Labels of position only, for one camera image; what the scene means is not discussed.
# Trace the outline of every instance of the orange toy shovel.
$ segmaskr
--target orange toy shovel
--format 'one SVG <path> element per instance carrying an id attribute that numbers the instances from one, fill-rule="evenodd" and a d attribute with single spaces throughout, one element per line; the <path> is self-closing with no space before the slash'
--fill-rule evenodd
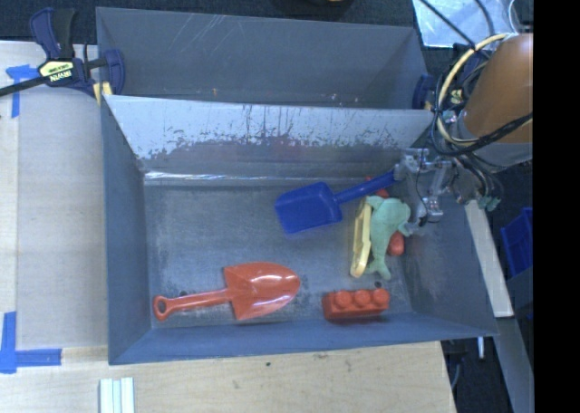
<path id="1" fill-rule="evenodd" d="M 251 262 L 224 268 L 227 287 L 173 299 L 156 295 L 153 312 L 164 321 L 173 312 L 231 302 L 238 320 L 256 318 L 284 307 L 300 287 L 298 275 L 280 264 Z"/>

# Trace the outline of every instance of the blue toy shovel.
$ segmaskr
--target blue toy shovel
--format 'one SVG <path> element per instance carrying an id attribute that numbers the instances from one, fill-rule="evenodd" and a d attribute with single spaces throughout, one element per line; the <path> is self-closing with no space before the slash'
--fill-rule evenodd
<path id="1" fill-rule="evenodd" d="M 298 233 L 305 229 L 338 223 L 343 219 L 340 208 L 342 203 L 388 187 L 395 181 L 391 170 L 336 194 L 326 183 L 313 183 L 281 195 L 275 202 L 275 211 L 287 233 Z"/>

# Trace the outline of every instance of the blue tape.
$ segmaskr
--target blue tape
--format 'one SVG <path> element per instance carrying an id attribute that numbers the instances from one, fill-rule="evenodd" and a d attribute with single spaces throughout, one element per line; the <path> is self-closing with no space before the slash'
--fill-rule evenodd
<path id="1" fill-rule="evenodd" d="M 2 345 L 0 345 L 0 373 L 13 374 L 19 367 L 59 366 L 62 349 L 16 350 L 16 312 L 4 314 Z"/>
<path id="2" fill-rule="evenodd" d="M 14 80 L 14 84 L 21 80 L 30 80 L 40 76 L 38 71 L 30 65 L 18 65 L 16 67 L 8 67 L 6 73 Z M 20 92 L 15 92 L 12 96 L 12 118 L 18 117 L 20 114 Z"/>

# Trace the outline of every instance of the shovel handle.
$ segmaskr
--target shovel handle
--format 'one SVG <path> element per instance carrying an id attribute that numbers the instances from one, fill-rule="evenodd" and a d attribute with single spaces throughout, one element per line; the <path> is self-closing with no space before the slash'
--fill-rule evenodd
<path id="1" fill-rule="evenodd" d="M 371 194 L 375 191 L 383 187 L 389 187 L 390 185 L 396 182 L 394 171 L 387 171 L 384 175 L 380 175 L 379 177 L 370 179 L 369 181 L 365 181 L 360 185 L 356 185 L 354 187 L 349 187 L 344 191 L 340 191 L 334 195 L 336 202 L 342 204 L 343 202 L 348 202 L 349 200 L 353 200 L 359 197 L 366 196 L 367 194 Z"/>
<path id="2" fill-rule="evenodd" d="M 192 293 L 170 299 L 163 295 L 156 295 L 153 298 L 153 313 L 160 322 L 163 322 L 174 312 L 181 310 L 192 310 L 198 307 L 209 307 L 210 305 L 220 305 L 231 300 L 227 289 L 219 291 L 209 291 L 207 293 Z"/>

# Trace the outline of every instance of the shovel scoop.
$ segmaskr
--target shovel scoop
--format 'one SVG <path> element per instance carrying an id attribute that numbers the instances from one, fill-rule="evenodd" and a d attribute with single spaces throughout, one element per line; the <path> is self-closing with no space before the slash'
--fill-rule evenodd
<path id="1" fill-rule="evenodd" d="M 153 313 L 165 321 L 172 313 L 231 303 L 238 320 L 263 316 L 288 304 L 300 288 L 298 275 L 280 264 L 250 262 L 224 268 L 227 287 L 176 298 L 156 295 Z"/>
<path id="2" fill-rule="evenodd" d="M 394 182 L 394 173 L 391 170 L 336 194 L 326 183 L 313 183 L 281 195 L 275 202 L 275 211 L 287 233 L 298 233 L 305 229 L 338 223 L 343 219 L 340 208 L 342 203 L 371 194 Z"/>

